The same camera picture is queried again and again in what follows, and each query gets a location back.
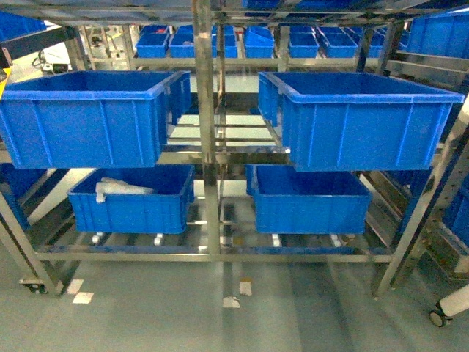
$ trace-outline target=metal frame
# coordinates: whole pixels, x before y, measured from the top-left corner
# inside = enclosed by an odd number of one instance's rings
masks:
[[[230,99],[225,89],[226,69],[232,65],[277,67],[278,70],[288,70],[290,67],[303,66],[350,66],[358,72],[365,70],[367,65],[377,67],[377,73],[388,75],[390,73],[402,74],[415,79],[429,79],[432,83],[451,85],[456,90],[463,90],[467,86],[468,60],[441,59],[431,56],[405,54],[396,51],[397,43],[402,32],[402,20],[412,18],[422,13],[434,12],[433,10],[416,10],[411,8],[424,2],[435,1],[406,1],[406,10],[400,10],[398,4],[401,1],[380,1],[382,7],[374,9],[348,9],[327,10],[315,12],[315,17],[299,17],[288,20],[289,23],[321,23],[325,25],[362,25],[367,26],[364,39],[360,44],[358,57],[355,59],[290,59],[288,57],[289,28],[281,27],[278,37],[277,59],[225,59],[224,36],[218,35],[217,59],[212,59],[211,29],[212,23],[218,25],[219,34],[224,33],[224,25],[228,23],[281,23],[290,13],[311,12],[297,11],[292,7],[296,0],[281,1],[277,9],[268,11],[249,10],[248,12],[264,13],[265,16],[252,18],[245,16],[246,9],[229,9],[221,4],[219,7],[210,8],[209,0],[193,0],[193,6],[189,15],[193,18],[194,37],[196,47],[195,59],[138,59],[128,57],[131,67],[135,66],[169,66],[187,67],[195,65],[198,89],[199,124],[192,125],[200,129],[200,139],[170,139],[173,142],[192,141],[200,142],[200,145],[173,145],[170,144],[163,151],[158,161],[159,164],[179,163],[196,164],[198,167],[197,178],[204,182],[204,196],[200,197],[193,205],[195,214],[203,210],[200,215],[195,215],[188,222],[191,228],[182,236],[165,235],[160,237],[158,246],[145,244],[145,236],[126,238],[124,235],[114,236],[105,234],[98,245],[91,246],[89,233],[77,233],[70,229],[73,218],[70,204],[64,201],[52,210],[43,220],[35,224],[30,230],[23,231],[12,214],[12,211],[0,197],[0,240],[6,244],[15,261],[22,269],[26,282],[44,285],[45,289],[52,293],[60,294],[66,282],[59,279],[58,271],[51,263],[56,261],[78,260],[118,260],[118,261],[188,261],[188,262],[347,262],[347,263],[379,263],[383,268],[380,276],[377,276],[373,292],[381,296],[392,286],[398,285],[408,275],[418,261],[422,253],[424,242],[423,231],[430,228],[428,219],[435,218],[435,211],[442,204],[441,199],[447,197],[445,190],[448,180],[452,185],[461,181],[459,173],[460,164],[464,160],[465,151],[469,148],[467,136],[469,135],[469,101],[466,101],[455,127],[441,148],[441,152],[430,176],[431,182],[418,201],[418,210],[413,211],[410,221],[405,228],[402,237],[397,240],[396,229],[401,221],[402,214],[407,206],[406,194],[403,189],[396,189],[392,182],[382,173],[364,173],[361,177],[368,183],[371,189],[375,188],[376,196],[366,217],[366,234],[363,237],[339,236],[340,243],[337,254],[323,254],[324,247],[332,247],[330,238],[315,236],[274,236],[259,235],[256,237],[256,246],[246,246],[244,237],[239,235],[240,227],[251,227],[252,220],[237,219],[236,207],[250,205],[249,198],[232,198],[224,195],[224,185],[232,180],[244,178],[244,164],[288,164],[289,151],[279,146],[279,138],[268,122],[265,125],[257,125],[257,128],[265,128],[270,132],[270,138],[261,139],[233,139],[227,137],[230,128],[252,128],[252,125],[227,124],[226,115],[230,110]],[[37,17],[43,16],[43,10],[63,10],[73,13],[80,7],[48,6],[41,5],[8,5],[8,10],[15,13],[26,14],[33,12]],[[115,13],[129,12],[129,7],[86,8],[86,11],[112,11]],[[136,7],[133,12],[153,14],[162,11],[162,8]],[[187,12],[188,8],[171,8],[174,12]],[[73,18],[80,24],[85,24],[87,19]],[[120,18],[120,22],[107,17],[106,23],[126,23]],[[388,33],[385,39],[385,48],[378,61],[367,60],[369,42],[372,36],[373,26],[388,25]],[[77,38],[77,30],[74,29],[73,38]],[[133,52],[128,26],[124,27],[125,45],[128,52]],[[73,47],[67,46],[75,56],[83,58],[82,47],[75,43]],[[86,69],[86,65],[75,67]],[[213,95],[213,73],[217,70],[218,92]],[[235,147],[231,142],[265,142],[269,145]],[[2,160],[8,160],[6,151],[0,153]],[[344,247],[352,247],[353,254],[340,254]],[[469,249],[459,248],[463,254],[469,254]],[[455,266],[458,271],[469,270],[467,268],[467,255],[457,261]]]

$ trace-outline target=stainless steel rack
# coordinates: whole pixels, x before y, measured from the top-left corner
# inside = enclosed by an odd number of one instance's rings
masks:
[[[253,65],[288,70],[302,66],[333,66],[340,61],[289,59],[287,55],[289,27],[282,26],[279,34],[277,59],[250,61],[249,59],[225,59],[224,25],[269,23],[308,23],[326,26],[365,26],[359,55],[348,60],[358,72],[364,71],[372,30],[375,26],[387,26],[388,31],[381,57],[373,62],[378,74],[394,74],[423,80],[430,84],[450,87],[467,92],[469,60],[451,59],[398,52],[404,21],[418,15],[437,12],[439,1],[362,1],[350,9],[324,11],[294,10],[298,0],[281,1],[277,8],[265,11],[247,10],[239,4],[211,4],[208,0],[193,0],[192,8],[186,7],[77,7],[44,4],[0,4],[0,10],[47,18],[64,25],[122,24],[125,26],[125,42],[129,42],[128,25],[141,18],[140,23],[193,23],[196,58],[155,60],[131,59],[134,66],[190,66],[195,65],[199,120],[184,125],[198,128],[200,138],[173,138],[166,146],[159,164],[195,164],[197,183],[203,183],[204,192],[190,209],[188,231],[179,236],[164,235],[157,246],[151,235],[104,234],[92,245],[91,233],[79,233],[73,229],[73,213],[65,200],[30,230],[23,231],[13,216],[3,196],[0,196],[0,240],[6,245],[22,269],[21,283],[32,290],[60,294],[67,284],[59,275],[58,263],[81,260],[109,261],[194,261],[194,262],[348,262],[374,263],[379,269],[373,293],[381,296],[390,287],[396,287],[412,271],[420,256],[429,246],[432,256],[438,259],[451,253],[446,260],[447,271],[461,276],[467,273],[469,249],[461,243],[454,244],[445,237],[447,231],[440,228],[441,209],[448,204],[450,193],[460,187],[462,168],[467,167],[469,155],[469,99],[461,108],[449,137],[441,144],[434,169],[426,190],[418,199],[415,210],[408,210],[409,196],[404,188],[396,187],[382,172],[364,172],[361,179],[374,191],[374,199],[366,217],[364,236],[339,236],[340,246],[333,254],[324,248],[333,248],[327,236],[278,236],[261,235],[254,229],[251,199],[231,197],[224,193],[225,185],[244,178],[245,164],[288,164],[289,151],[279,144],[279,138],[268,122],[256,125],[231,122],[237,112],[237,102],[253,99],[253,95],[237,93],[228,99],[225,80],[230,65]],[[466,1],[454,1],[453,6]],[[428,8],[416,8],[427,5]],[[251,17],[251,13],[260,15]],[[217,58],[212,59],[212,24],[218,26]],[[74,62],[84,58],[83,48],[76,40],[69,45]],[[76,64],[78,69],[86,65]],[[217,74],[218,91],[213,93],[213,76]],[[233,128],[258,128],[267,131],[269,138],[245,139],[229,137]],[[180,142],[199,142],[197,145],[180,145]],[[232,145],[233,142],[261,142],[262,146]],[[6,151],[1,159],[9,159]],[[397,229],[406,211],[410,220],[402,233]],[[446,252],[439,251],[439,242],[446,241]],[[341,254],[344,247],[353,248],[353,254]]]

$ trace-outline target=crate rim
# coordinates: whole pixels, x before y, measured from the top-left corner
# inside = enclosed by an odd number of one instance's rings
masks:
[[[23,84],[26,82],[31,81],[40,81],[40,80],[48,80],[52,79],[57,76],[61,75],[95,75],[98,73],[105,73],[109,75],[121,75],[122,73],[137,73],[139,75],[151,75],[155,73],[170,73],[168,77],[159,81],[153,87],[144,90],[144,91],[111,91],[111,90],[102,90],[102,91],[70,91],[70,90],[51,90],[51,91],[44,91],[44,90],[8,90],[8,87]],[[29,81],[23,81],[18,83],[13,83],[7,85],[7,88],[4,91],[3,96],[1,97],[2,100],[151,100],[154,99],[160,93],[163,93],[166,89],[166,85],[174,83],[177,79],[183,77],[184,75],[190,75],[190,71],[133,71],[133,70],[126,70],[126,71],[105,71],[105,70],[98,70],[98,71],[76,71],[71,73],[62,73],[60,75],[54,76],[46,76],[46,77],[39,77],[34,78]],[[64,95],[69,95],[72,97],[68,99],[64,99]]]
[[[357,75],[378,77],[372,73],[288,73],[294,75]],[[456,92],[450,92],[444,89],[433,88],[424,84],[411,82],[411,84],[432,89],[435,94],[301,94],[290,85],[283,82],[272,72],[260,72],[259,77],[265,77],[274,83],[281,94],[285,94],[294,103],[350,103],[350,104],[370,104],[370,103],[462,103],[465,96]],[[394,77],[385,77],[385,79],[393,81],[405,81]]]

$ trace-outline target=storage rack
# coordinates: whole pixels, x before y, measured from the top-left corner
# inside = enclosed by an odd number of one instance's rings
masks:
[[[323,246],[331,246],[328,238],[314,236],[256,236],[258,246],[247,247],[237,236],[237,228],[247,226],[252,231],[252,224],[233,218],[235,201],[224,197],[224,183],[228,180],[243,179],[244,164],[288,164],[288,150],[278,145],[234,147],[230,142],[266,142],[257,139],[230,139],[226,136],[229,128],[251,128],[252,125],[235,125],[226,123],[226,115],[237,108],[237,102],[246,101],[252,95],[230,95],[225,90],[225,72],[229,60],[224,59],[224,25],[246,25],[257,23],[316,24],[321,26],[365,26],[366,31],[359,45],[359,55],[355,68],[362,72],[366,66],[366,56],[375,26],[388,26],[385,45],[377,62],[376,73],[389,75],[391,72],[405,77],[413,77],[430,81],[432,84],[451,86],[455,90],[466,91],[468,87],[469,60],[441,58],[406,54],[397,51],[399,38],[404,21],[413,17],[437,12],[428,10],[438,8],[439,1],[411,0],[406,1],[405,10],[399,9],[401,1],[362,1],[350,9],[331,9],[323,11],[294,10],[298,0],[281,1],[272,10],[256,11],[226,5],[211,4],[208,0],[194,0],[193,6],[187,7],[74,7],[68,5],[32,5],[32,4],[1,4],[0,10],[36,18],[47,18],[53,22],[75,26],[84,24],[122,24],[124,25],[125,45],[129,42],[128,25],[135,23],[135,15],[141,18],[141,24],[150,23],[188,23],[193,22],[196,48],[197,98],[199,105],[200,146],[173,145],[166,147],[160,157],[159,164],[195,164],[199,176],[204,181],[204,197],[198,199],[193,209],[200,209],[203,219],[193,219],[191,227],[198,230],[172,238],[165,236],[162,246],[135,246],[136,238],[129,238],[127,243],[111,245],[105,236],[97,246],[90,243],[91,234],[77,233],[69,230],[73,224],[73,214],[68,201],[62,202],[47,216],[36,223],[31,230],[23,231],[12,214],[3,197],[0,197],[0,239],[13,254],[23,269],[22,283],[39,288],[40,292],[60,294],[64,282],[59,278],[55,264],[58,261],[79,260],[110,260],[110,261],[194,261],[194,262],[349,262],[383,264],[377,267],[382,270],[373,285],[373,293],[381,296],[390,287],[396,287],[412,271],[418,259],[430,243],[431,249],[437,248],[437,240],[443,241],[442,231],[435,231],[440,226],[440,209],[448,203],[450,193],[457,190],[462,183],[463,169],[467,168],[469,158],[469,99],[459,113],[457,122],[447,140],[440,146],[434,169],[429,177],[424,194],[418,199],[416,210],[410,214],[402,235],[395,233],[407,208],[408,198],[405,189],[399,189],[382,172],[365,172],[362,179],[368,180],[370,187],[375,188],[377,195],[366,217],[367,231],[362,238],[356,238],[350,245],[354,254],[321,254]],[[452,7],[465,4],[466,1],[453,1]],[[426,8],[414,8],[427,5]],[[165,12],[177,12],[175,19],[164,17]],[[250,17],[246,13],[262,14]],[[288,14],[297,17],[285,19]],[[212,59],[211,30],[212,24],[218,26],[216,65]],[[67,39],[77,38],[76,29],[63,28],[62,31],[73,31],[75,35]],[[288,65],[287,52],[289,28],[280,29],[281,54],[275,64],[279,70],[286,70]],[[11,52],[13,46],[5,45]],[[81,45],[75,40],[68,48],[73,62],[84,58]],[[177,61],[169,59],[171,66],[178,66]],[[86,69],[85,60],[75,68]],[[214,66],[218,74],[218,93],[213,94]],[[271,133],[271,141],[278,143],[275,131],[269,126],[259,125]],[[2,160],[9,160],[3,152]],[[431,230],[431,240],[425,234]],[[456,267],[445,269],[453,272],[468,272],[467,258],[469,250],[462,247],[451,250],[451,262]]]

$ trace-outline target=plastic crate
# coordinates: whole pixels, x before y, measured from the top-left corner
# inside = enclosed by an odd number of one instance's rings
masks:
[[[345,58],[354,57],[358,45],[348,34],[322,33],[319,42],[327,57]]]
[[[469,246],[469,189],[461,187],[446,209],[443,223]]]
[[[0,191],[23,230],[27,230],[30,226],[19,200],[46,171],[45,169],[15,169],[13,164],[0,164]]]
[[[212,57],[217,57],[217,36],[212,36]],[[237,57],[236,37],[225,35],[225,58],[233,59]]]
[[[65,73],[7,85],[0,134],[17,168],[150,167],[190,107],[189,72]]]
[[[244,46],[246,57],[249,59],[271,58],[274,46],[272,33],[263,27],[248,27],[245,32]]]
[[[290,26],[291,33],[313,33],[311,26]]]
[[[153,188],[154,194],[107,194],[96,202],[102,177]],[[181,233],[194,200],[194,167],[157,165],[151,169],[99,169],[68,192],[76,228],[87,232]]]
[[[416,18],[407,51],[469,59],[469,12]]]
[[[169,53],[171,57],[196,57],[193,42],[194,38],[192,34],[176,33],[169,41]]]
[[[302,0],[296,7],[305,10],[343,9],[360,0]],[[279,0],[243,0],[247,9],[269,10],[277,7]]]
[[[353,39],[353,41],[355,42],[355,44],[357,44],[357,46],[360,45],[362,34],[350,33],[349,36]],[[370,46],[369,46],[368,57],[370,58],[380,57],[380,52],[383,49],[384,39],[385,39],[384,35],[378,32],[375,32],[373,34],[372,42],[370,43]]]
[[[249,171],[257,232],[364,232],[372,195],[349,172],[296,172],[276,165],[255,165]]]
[[[166,57],[169,34],[144,33],[137,42],[139,57]]]
[[[0,41],[45,31],[44,22],[11,13],[0,12]]]
[[[260,73],[259,109],[297,171],[428,169],[464,95],[369,73]]]
[[[289,52],[290,57],[316,57],[317,49],[320,45],[317,43],[313,34],[291,33]]]
[[[159,24],[152,24],[150,26],[145,26],[141,31],[140,35],[145,33],[152,33],[152,34],[165,34],[169,33],[169,26],[162,26]]]
[[[178,34],[193,34],[192,25],[181,26],[177,29]],[[212,34],[217,34],[217,26],[212,27]],[[225,26],[225,35],[235,35],[235,26]]]

